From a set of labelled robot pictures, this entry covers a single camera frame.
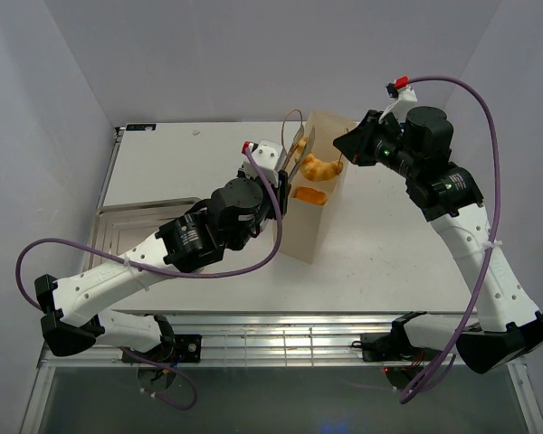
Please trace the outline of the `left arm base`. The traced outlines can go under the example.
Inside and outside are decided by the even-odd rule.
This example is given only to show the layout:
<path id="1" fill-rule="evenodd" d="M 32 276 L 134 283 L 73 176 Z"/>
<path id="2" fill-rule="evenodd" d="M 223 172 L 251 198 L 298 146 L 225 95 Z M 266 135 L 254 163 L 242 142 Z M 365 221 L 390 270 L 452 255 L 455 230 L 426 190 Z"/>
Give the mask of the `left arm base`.
<path id="1" fill-rule="evenodd" d="M 132 350 L 137 356 L 156 363 L 199 363 L 202 352 L 201 335 L 174 335 L 170 343 L 161 344 L 158 347 L 141 353 Z"/>

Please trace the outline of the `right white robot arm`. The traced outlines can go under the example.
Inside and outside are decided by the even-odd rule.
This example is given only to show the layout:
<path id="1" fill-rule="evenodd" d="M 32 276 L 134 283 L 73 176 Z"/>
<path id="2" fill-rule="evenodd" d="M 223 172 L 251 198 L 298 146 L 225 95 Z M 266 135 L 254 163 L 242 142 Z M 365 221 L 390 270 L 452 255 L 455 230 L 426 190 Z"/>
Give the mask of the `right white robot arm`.
<path id="1" fill-rule="evenodd" d="M 453 125 L 432 107 L 416 107 L 404 122 L 367 112 L 334 147 L 353 165 L 381 164 L 405 179 L 406 192 L 452 254 L 472 295 L 467 322 L 453 351 L 476 373 L 486 373 L 543 344 L 543 312 L 530 299 L 490 239 L 483 196 L 470 172 L 451 162 Z"/>

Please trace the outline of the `metal tongs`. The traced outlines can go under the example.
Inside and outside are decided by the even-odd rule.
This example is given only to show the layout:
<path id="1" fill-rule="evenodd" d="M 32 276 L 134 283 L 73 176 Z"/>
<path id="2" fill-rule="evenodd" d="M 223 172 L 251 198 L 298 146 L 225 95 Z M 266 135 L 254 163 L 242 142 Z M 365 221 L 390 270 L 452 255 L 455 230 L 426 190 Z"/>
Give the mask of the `metal tongs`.
<path id="1" fill-rule="evenodd" d="M 304 136 L 303 125 L 297 130 L 281 166 L 281 170 L 286 174 L 286 181 L 288 184 L 291 183 L 298 173 L 303 160 L 310 154 L 315 142 L 315 136 L 316 131 L 314 127 L 306 137 Z"/>

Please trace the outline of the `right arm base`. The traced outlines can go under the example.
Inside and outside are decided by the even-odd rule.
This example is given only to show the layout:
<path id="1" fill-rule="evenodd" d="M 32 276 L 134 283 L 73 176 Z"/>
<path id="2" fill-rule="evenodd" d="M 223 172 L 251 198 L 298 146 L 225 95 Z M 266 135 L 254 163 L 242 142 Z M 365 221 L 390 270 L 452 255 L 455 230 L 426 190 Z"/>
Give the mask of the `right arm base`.
<path id="1" fill-rule="evenodd" d="M 392 332 L 385 335 L 361 334 L 350 347 L 359 350 L 365 362 L 428 362 L 440 353 L 439 350 L 412 346 L 405 337 L 397 337 Z"/>

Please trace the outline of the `sesame twisted bread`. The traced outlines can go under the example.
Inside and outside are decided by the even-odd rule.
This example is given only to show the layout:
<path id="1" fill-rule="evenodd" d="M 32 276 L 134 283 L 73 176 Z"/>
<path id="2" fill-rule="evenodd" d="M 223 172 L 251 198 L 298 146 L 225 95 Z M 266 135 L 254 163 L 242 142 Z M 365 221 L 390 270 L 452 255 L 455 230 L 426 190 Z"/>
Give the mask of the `sesame twisted bread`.
<path id="1" fill-rule="evenodd" d="M 294 198 L 317 206 L 324 206 L 328 201 L 328 196 L 325 192 L 307 186 L 298 187 Z"/>

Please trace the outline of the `beige paper bag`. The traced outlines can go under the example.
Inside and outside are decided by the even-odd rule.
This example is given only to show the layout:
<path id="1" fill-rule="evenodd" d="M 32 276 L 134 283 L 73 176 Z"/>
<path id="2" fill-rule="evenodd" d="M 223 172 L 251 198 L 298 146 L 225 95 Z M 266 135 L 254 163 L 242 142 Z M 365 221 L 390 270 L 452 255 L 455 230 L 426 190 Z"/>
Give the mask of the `beige paper bag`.
<path id="1" fill-rule="evenodd" d="M 313 110 L 303 124 L 306 137 L 314 127 L 315 142 L 311 153 L 318 159 L 331 162 L 339 158 L 344 163 L 343 172 L 336 178 L 325 182 L 311 182 L 301 173 L 291 181 L 288 211 L 283 217 L 280 252 L 308 263 L 313 262 L 340 205 L 348 160 L 333 146 L 333 140 L 343 136 L 356 127 L 356 123 L 325 111 Z M 325 192 L 328 201 L 324 206 L 305 203 L 294 198 L 300 186 L 315 188 Z"/>

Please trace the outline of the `fake croissant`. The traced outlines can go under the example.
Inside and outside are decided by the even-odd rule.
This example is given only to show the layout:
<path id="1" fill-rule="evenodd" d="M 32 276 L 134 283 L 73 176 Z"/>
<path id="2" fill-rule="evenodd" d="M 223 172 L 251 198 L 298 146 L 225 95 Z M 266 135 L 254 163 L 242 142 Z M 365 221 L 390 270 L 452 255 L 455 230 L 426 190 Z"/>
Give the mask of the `fake croissant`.
<path id="1" fill-rule="evenodd" d="M 311 182 L 325 182 L 339 176 L 344 169 L 341 158 L 325 162 L 310 153 L 300 166 L 300 173 Z"/>

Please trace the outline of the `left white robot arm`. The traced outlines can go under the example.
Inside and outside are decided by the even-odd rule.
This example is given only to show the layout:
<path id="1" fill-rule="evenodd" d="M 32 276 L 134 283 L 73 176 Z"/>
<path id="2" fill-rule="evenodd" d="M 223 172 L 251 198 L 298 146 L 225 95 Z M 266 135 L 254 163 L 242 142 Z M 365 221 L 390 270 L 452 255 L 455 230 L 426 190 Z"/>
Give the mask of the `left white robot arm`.
<path id="1" fill-rule="evenodd" d="M 111 305 L 167 278 L 203 278 L 201 270 L 221 261 L 226 250 L 242 250 L 286 211 L 291 186 L 285 171 L 276 176 L 278 183 L 266 188 L 260 176 L 239 173 L 121 256 L 69 278 L 37 278 L 41 329 L 52 353 L 65 357 L 104 344 L 166 360 L 176 346 L 167 320 L 123 314 Z"/>

